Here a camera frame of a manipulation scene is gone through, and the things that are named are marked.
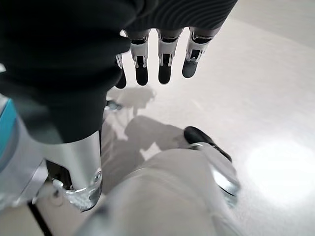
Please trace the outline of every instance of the ribbed fabric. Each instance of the ribbed fabric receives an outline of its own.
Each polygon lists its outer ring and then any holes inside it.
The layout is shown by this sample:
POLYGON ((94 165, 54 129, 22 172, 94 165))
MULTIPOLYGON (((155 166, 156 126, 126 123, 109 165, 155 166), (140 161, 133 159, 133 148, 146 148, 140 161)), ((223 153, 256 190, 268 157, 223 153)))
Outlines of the ribbed fabric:
POLYGON ((162 0, 149 15, 133 22, 126 30, 164 30, 187 26, 213 30, 223 24, 237 0, 162 0))

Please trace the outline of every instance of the black fingertip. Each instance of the black fingertip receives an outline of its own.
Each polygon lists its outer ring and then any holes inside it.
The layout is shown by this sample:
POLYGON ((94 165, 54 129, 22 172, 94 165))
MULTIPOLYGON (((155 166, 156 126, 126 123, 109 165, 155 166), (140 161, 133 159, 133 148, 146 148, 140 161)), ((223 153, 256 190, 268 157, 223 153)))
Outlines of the black fingertip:
POLYGON ((197 62, 194 61, 184 61, 184 65, 183 65, 183 70, 182 70, 182 74, 185 78, 191 78, 197 69, 197 62))
POLYGON ((118 89, 123 89, 124 87, 126 87, 126 85, 127 85, 126 75, 125 75, 124 69, 122 69, 122 76, 120 80, 118 81, 118 83, 116 84, 116 87, 118 89))
POLYGON ((215 142, 200 129, 197 129, 193 126, 186 127, 184 130, 184 138, 189 144, 208 143, 216 150, 218 150, 223 156, 225 156, 230 162, 232 162, 231 156, 223 151, 220 147, 218 147, 215 142))
POLYGON ((167 84, 171 79, 171 67, 167 64, 159 66, 158 70, 158 80, 161 84, 167 84))
POLYGON ((147 67, 136 68, 136 78, 139 85, 144 86, 148 82, 148 69, 147 67))
POLYGON ((202 132, 200 129, 197 129, 193 126, 188 126, 184 130, 184 137, 189 144, 194 143, 209 143, 210 145, 214 145, 213 140, 202 132))

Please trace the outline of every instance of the robot finger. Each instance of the robot finger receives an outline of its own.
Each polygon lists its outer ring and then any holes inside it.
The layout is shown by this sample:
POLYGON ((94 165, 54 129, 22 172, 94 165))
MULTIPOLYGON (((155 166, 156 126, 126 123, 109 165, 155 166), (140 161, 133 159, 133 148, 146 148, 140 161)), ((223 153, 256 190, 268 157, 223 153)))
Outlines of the robot finger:
POLYGON ((126 81, 126 75, 125 75, 125 71, 124 71, 124 67, 123 67, 123 57, 121 54, 118 54, 116 56, 116 64, 122 70, 122 76, 119 79, 118 83, 116 84, 116 87, 119 89, 123 89, 124 87, 126 87, 127 81, 126 81))
POLYGON ((136 69, 136 79, 139 85, 146 85, 148 82, 148 39, 150 30, 129 32, 125 31, 131 40, 130 50, 136 69))
POLYGON ((167 84, 171 78, 172 61, 180 34, 183 29, 164 30, 157 29, 158 33, 158 80, 161 84, 167 84))
POLYGON ((209 30, 190 27, 186 58, 182 71, 185 78, 190 78, 195 74, 202 54, 205 52, 209 42, 219 30, 220 28, 209 30))

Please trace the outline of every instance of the glossy floor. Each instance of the glossy floor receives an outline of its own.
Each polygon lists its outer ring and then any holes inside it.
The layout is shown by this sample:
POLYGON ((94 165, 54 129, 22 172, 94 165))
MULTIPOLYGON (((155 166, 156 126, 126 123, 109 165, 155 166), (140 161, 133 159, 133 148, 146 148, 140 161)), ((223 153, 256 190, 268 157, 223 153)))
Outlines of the glossy floor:
MULTIPOLYGON (((149 84, 136 85, 127 53, 127 88, 109 92, 124 108, 104 125, 104 193, 145 159, 183 145, 182 129, 193 125, 232 156, 243 187, 233 213, 248 235, 315 235, 314 10, 311 0, 240 0, 191 79, 181 75, 183 32, 167 85, 158 82, 152 30, 149 84)), ((56 236, 89 214, 47 199, 38 206, 56 236)))

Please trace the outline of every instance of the black sleeve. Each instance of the black sleeve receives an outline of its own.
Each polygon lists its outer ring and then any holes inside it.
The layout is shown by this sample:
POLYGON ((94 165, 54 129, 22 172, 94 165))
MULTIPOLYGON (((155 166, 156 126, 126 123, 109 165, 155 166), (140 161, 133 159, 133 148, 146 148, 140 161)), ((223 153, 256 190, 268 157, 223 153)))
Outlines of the black sleeve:
POLYGON ((101 128, 106 92, 129 49, 119 32, 144 0, 0 0, 0 93, 31 136, 68 143, 101 128))

